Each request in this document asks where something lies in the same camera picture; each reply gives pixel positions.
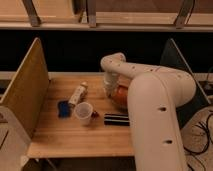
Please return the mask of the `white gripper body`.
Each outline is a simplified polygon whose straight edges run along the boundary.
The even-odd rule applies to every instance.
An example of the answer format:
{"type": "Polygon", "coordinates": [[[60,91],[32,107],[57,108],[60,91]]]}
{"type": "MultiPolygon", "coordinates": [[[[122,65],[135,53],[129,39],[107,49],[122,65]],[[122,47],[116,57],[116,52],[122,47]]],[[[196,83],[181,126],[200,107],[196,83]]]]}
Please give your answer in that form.
{"type": "Polygon", "coordinates": [[[119,75],[115,73],[105,72],[103,78],[103,84],[105,93],[108,97],[111,96],[113,90],[117,87],[119,75]]]}

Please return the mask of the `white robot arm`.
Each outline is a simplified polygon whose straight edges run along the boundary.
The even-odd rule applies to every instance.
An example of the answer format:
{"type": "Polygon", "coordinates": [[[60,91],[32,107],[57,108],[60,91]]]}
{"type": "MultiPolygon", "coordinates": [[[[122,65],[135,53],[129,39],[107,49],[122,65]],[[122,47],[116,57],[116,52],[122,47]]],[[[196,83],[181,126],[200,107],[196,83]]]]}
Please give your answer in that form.
{"type": "Polygon", "coordinates": [[[194,78],[179,69],[129,63],[122,53],[103,57],[101,67],[107,94],[119,76],[131,80],[127,108],[136,171],[188,171],[176,109],[194,97],[194,78]]]}

